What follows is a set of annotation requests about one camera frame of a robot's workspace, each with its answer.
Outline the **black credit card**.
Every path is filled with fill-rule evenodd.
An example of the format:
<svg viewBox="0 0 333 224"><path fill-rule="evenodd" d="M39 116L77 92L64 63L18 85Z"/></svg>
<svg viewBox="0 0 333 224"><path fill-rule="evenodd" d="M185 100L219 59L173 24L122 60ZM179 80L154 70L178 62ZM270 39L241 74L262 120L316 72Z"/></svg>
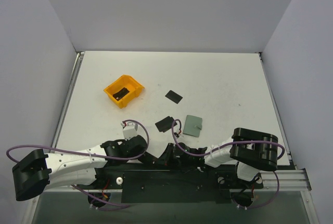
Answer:
<svg viewBox="0 0 333 224"><path fill-rule="evenodd" d="M123 87L118 92L114 93L112 96L116 101L120 101L123 97L125 97L129 93L130 91L126 87Z"/></svg>
<svg viewBox="0 0 333 224"><path fill-rule="evenodd" d="M159 132L165 133L166 131L171 129L173 122L174 122L174 118L171 116L167 116L164 119L156 122L155 126Z"/></svg>
<svg viewBox="0 0 333 224"><path fill-rule="evenodd" d="M169 90L167 94L165 95L166 98L171 100L172 102L179 104L179 102L183 99L183 97L176 92Z"/></svg>

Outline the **yellow plastic bin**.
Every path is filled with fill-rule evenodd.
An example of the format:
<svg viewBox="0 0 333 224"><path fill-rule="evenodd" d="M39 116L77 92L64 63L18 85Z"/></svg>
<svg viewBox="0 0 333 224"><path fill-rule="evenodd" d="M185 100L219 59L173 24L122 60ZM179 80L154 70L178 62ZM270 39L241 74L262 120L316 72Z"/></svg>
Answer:
<svg viewBox="0 0 333 224"><path fill-rule="evenodd" d="M130 75L122 75L104 89L109 99L120 109L125 108L134 98L137 98L144 90L140 84Z"/></svg>

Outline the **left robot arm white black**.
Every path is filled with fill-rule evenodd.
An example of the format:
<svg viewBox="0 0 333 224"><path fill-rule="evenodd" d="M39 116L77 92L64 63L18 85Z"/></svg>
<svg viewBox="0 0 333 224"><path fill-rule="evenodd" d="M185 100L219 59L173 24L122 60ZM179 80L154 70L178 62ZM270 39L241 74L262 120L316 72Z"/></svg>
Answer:
<svg viewBox="0 0 333 224"><path fill-rule="evenodd" d="M47 189L71 184L100 189L106 185L107 175L97 169L138 159L148 145L144 137L137 135L82 151L56 149L55 153L46 153L44 148L33 146L33 151L12 168L16 200L30 200Z"/></svg>

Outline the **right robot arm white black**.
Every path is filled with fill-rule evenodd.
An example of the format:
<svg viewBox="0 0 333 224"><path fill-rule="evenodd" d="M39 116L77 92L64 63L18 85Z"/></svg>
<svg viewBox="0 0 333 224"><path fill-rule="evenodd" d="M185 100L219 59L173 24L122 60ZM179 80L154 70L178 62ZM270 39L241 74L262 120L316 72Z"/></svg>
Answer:
<svg viewBox="0 0 333 224"><path fill-rule="evenodd" d="M233 183L244 187L259 172L274 172L285 149L278 144L278 138L260 131L235 128L227 140L211 147L191 148L183 136L174 133L174 143L169 143L154 164L168 168L196 168L200 171L213 170L235 161Z"/></svg>

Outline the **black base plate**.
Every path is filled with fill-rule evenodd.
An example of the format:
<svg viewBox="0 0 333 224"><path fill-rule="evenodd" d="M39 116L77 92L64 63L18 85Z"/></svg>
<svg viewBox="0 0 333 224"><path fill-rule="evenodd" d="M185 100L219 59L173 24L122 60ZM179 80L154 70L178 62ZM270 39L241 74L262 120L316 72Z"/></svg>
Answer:
<svg viewBox="0 0 333 224"><path fill-rule="evenodd" d="M236 177L234 165L221 165L215 169L153 168L143 164L123 164L100 168L96 181L84 190L120 191L121 203L230 203L231 193L244 192L251 197L251 189L262 189L258 174L251 182Z"/></svg>

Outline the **aluminium rail frame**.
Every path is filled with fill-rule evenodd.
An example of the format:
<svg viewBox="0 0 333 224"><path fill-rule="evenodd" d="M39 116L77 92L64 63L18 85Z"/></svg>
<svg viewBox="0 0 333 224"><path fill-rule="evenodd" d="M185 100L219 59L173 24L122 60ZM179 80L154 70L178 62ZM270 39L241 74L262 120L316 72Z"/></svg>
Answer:
<svg viewBox="0 0 333 224"><path fill-rule="evenodd" d="M131 75L145 89L141 97L119 109L102 92L120 75ZM120 121L133 118L143 123L152 139L149 152L162 152L170 131L158 134L154 122L171 115L185 121L187 114L203 118L200 138L188 137L190 144L214 144L231 136L235 127L254 127L277 134L287 148L282 162L291 164L291 155L258 53L85 51L78 54L71 84L53 138L52 147L81 150L120 133ZM173 90L183 96L179 104L165 98ZM278 170L280 194L267 207L245 214L234 210L237 220L265 223L311 223L306 196L311 190L305 170ZM69 194L68 202L57 204L56 196ZM55 188L28 200L22 223L80 223L80 214L92 210L73 209L83 194L70 186Z"/></svg>

